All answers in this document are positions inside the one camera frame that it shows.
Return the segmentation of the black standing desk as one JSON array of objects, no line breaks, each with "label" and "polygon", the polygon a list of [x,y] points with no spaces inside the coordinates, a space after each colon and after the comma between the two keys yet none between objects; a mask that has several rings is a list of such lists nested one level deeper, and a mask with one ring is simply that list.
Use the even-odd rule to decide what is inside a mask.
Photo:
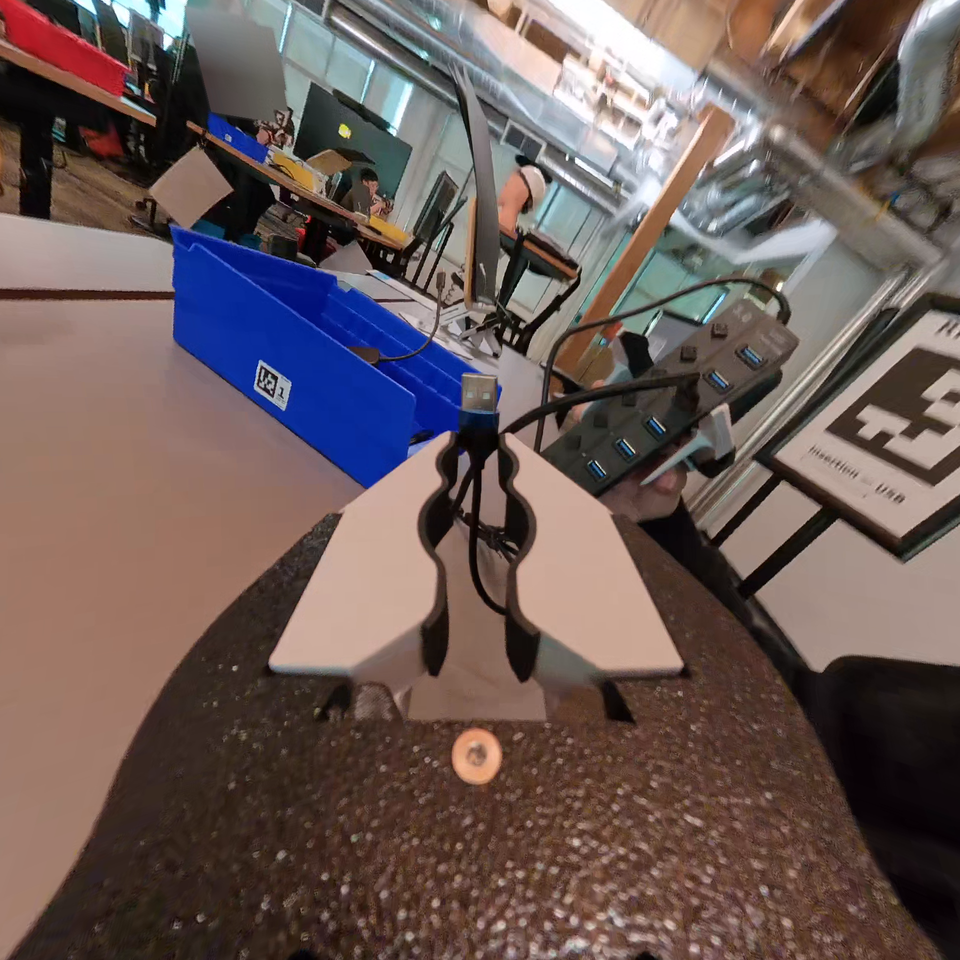
[{"label": "black standing desk", "polygon": [[[500,226],[499,244],[501,252],[509,257],[497,294],[497,307],[504,316],[500,327],[503,335],[510,333],[510,348],[526,356],[536,334],[577,292],[582,268],[551,240],[534,231]],[[563,287],[533,319],[521,322],[509,305],[529,272],[548,282],[561,282]]]}]

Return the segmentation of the person's right hand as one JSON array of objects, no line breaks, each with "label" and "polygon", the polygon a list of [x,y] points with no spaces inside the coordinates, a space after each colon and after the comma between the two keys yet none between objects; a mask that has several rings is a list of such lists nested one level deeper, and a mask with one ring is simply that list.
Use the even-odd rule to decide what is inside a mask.
[{"label": "person's right hand", "polygon": [[675,465],[654,479],[632,476],[627,481],[625,505],[619,510],[632,522],[663,520],[681,504],[688,478],[684,465]]}]

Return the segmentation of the small blue plastic bin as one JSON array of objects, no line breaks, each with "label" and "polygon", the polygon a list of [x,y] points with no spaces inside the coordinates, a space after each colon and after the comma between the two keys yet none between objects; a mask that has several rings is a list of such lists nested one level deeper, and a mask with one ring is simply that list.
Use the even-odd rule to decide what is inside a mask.
[{"label": "small blue plastic bin", "polygon": [[260,164],[267,162],[269,147],[259,142],[255,135],[251,135],[235,126],[223,116],[210,112],[207,117],[206,129],[211,137],[221,140],[250,160]]}]

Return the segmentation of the red plastic bin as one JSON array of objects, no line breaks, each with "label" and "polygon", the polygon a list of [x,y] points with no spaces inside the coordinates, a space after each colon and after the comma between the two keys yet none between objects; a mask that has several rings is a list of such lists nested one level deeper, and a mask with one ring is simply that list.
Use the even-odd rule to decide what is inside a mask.
[{"label": "red plastic bin", "polygon": [[110,95],[126,93],[129,67],[21,1],[2,1],[6,42]]}]

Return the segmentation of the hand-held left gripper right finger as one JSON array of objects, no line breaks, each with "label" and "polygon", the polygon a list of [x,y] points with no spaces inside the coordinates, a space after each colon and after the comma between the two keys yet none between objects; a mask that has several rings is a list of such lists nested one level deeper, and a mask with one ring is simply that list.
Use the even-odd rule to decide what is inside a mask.
[{"label": "hand-held left gripper right finger", "polygon": [[682,675],[685,663],[611,512],[514,436],[500,439],[505,645],[544,690]]}]

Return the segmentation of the large framed marker sign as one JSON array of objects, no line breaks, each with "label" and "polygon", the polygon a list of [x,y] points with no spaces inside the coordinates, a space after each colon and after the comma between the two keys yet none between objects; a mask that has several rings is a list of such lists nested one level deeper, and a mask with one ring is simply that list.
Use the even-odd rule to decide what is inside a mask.
[{"label": "large framed marker sign", "polygon": [[843,522],[901,562],[959,521],[959,300],[921,295],[861,338],[754,462],[771,478],[713,538],[721,546],[777,486],[819,506],[742,580],[751,598]]}]

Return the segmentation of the large blue plastic bin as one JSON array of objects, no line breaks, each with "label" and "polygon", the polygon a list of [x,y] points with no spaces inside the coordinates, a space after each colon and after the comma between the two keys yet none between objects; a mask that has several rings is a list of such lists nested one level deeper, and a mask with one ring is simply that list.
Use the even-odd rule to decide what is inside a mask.
[{"label": "large blue plastic bin", "polygon": [[364,488],[454,431],[479,369],[322,270],[172,228],[174,342]]}]

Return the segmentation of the black usb cable blue plug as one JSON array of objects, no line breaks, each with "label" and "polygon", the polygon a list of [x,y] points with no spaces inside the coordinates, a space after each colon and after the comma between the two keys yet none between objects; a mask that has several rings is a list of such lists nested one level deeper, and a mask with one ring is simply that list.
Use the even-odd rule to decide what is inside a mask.
[{"label": "black usb cable blue plug", "polygon": [[[667,388],[687,388],[695,384],[698,374],[694,372],[666,374],[644,380],[642,377],[606,385],[591,390],[580,390],[566,394],[561,398],[543,402],[522,414],[503,428],[502,433],[514,434],[536,423],[541,426],[549,414],[566,412],[574,407],[584,407],[594,402],[603,402],[621,396],[638,395]],[[497,401],[498,379],[493,375],[470,374],[462,377],[460,426],[472,429],[479,426],[480,435],[488,441],[498,435],[499,414]],[[498,604],[487,592],[478,569],[477,542],[479,530],[479,504],[482,498],[483,483],[479,476],[486,462],[485,457],[474,454],[472,447],[466,448],[470,457],[468,468],[456,495],[449,501],[452,520],[460,519],[461,507],[469,489],[473,490],[472,512],[466,523],[468,530],[467,559],[474,591],[488,609],[500,617],[506,617],[507,609]]]}]

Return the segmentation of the black monitor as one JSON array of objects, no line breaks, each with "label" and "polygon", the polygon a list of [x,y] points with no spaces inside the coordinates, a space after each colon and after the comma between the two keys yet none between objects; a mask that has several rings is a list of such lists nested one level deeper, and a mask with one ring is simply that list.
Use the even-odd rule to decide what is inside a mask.
[{"label": "black monitor", "polygon": [[447,171],[440,171],[414,222],[414,239],[423,244],[430,241],[449,214],[458,193],[458,183]]}]

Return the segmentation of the wooden post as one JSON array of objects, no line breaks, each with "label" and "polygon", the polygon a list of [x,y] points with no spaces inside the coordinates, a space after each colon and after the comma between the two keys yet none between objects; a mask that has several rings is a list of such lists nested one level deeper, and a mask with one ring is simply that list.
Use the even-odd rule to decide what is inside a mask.
[{"label": "wooden post", "polygon": [[581,358],[594,339],[592,323],[612,316],[624,291],[641,269],[644,260],[660,239],[680,203],[690,192],[703,170],[714,160],[728,141],[735,126],[734,118],[719,106],[711,105],[700,114],[700,123],[684,152],[666,177],[646,214],[630,236],[623,251],[598,291],[583,312],[575,329],[570,329],[558,351],[555,366],[573,375]]}]

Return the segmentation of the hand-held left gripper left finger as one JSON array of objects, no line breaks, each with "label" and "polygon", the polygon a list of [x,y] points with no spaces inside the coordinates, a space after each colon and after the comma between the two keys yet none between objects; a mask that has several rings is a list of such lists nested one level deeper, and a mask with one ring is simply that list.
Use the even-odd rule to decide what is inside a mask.
[{"label": "hand-held left gripper left finger", "polygon": [[448,575],[457,436],[445,432],[342,512],[270,654],[275,674],[412,686],[440,674],[450,643]]}]

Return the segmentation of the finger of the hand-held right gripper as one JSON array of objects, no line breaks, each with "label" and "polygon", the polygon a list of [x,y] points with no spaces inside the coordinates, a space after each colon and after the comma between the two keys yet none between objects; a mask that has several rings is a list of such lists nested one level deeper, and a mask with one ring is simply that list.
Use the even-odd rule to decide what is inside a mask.
[{"label": "finger of the hand-held right gripper", "polygon": [[680,466],[685,466],[688,472],[713,477],[725,471],[735,459],[736,438],[730,406],[722,403],[698,421],[689,438],[645,477],[641,486],[655,484]]},{"label": "finger of the hand-held right gripper", "polygon": [[619,330],[609,348],[613,368],[602,381],[604,386],[639,378],[655,366],[650,342],[644,334]]}]

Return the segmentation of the large black wall screen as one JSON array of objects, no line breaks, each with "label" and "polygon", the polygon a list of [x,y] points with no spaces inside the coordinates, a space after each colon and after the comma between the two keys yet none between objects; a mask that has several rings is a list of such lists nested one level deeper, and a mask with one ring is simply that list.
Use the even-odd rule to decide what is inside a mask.
[{"label": "large black wall screen", "polygon": [[378,174],[380,193],[395,197],[410,162],[413,148],[391,132],[376,114],[354,109],[316,82],[310,84],[299,121],[295,122],[294,155],[307,160],[332,150],[356,168]]}]

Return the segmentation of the wooden desk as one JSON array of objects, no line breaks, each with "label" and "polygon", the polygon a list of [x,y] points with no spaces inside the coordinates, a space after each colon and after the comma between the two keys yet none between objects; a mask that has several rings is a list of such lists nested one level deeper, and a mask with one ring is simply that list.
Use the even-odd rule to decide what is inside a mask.
[{"label": "wooden desk", "polygon": [[298,203],[305,208],[308,215],[321,218],[324,221],[340,222],[343,225],[350,224],[354,233],[368,242],[377,244],[389,251],[404,252],[412,248],[414,238],[412,235],[402,231],[390,234],[374,227],[370,219],[364,218],[361,214],[342,208],[341,205],[333,202],[316,191],[303,186],[290,176],[284,174],[281,169],[270,164],[258,162],[247,156],[233,145],[219,138],[207,129],[187,121],[186,130],[198,140],[198,144],[203,147],[214,147],[225,157],[229,157],[229,163],[232,166],[243,171],[247,178],[254,178],[259,182],[270,184],[278,188],[288,190]]},{"label": "wooden desk", "polygon": [[19,213],[49,220],[54,171],[54,122],[100,129],[113,114],[154,128],[157,118],[114,94],[2,40],[2,118],[19,131]]}]

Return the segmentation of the black multi-port usb hub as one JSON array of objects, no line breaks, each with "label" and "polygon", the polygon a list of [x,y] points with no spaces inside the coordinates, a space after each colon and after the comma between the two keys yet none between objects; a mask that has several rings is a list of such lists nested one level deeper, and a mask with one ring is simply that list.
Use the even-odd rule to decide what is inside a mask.
[{"label": "black multi-port usb hub", "polygon": [[716,406],[735,405],[776,379],[800,344],[798,336],[748,299],[690,328],[654,359],[644,380],[694,373],[695,384],[591,403],[581,420],[542,456],[594,497],[637,472],[648,476]]}]

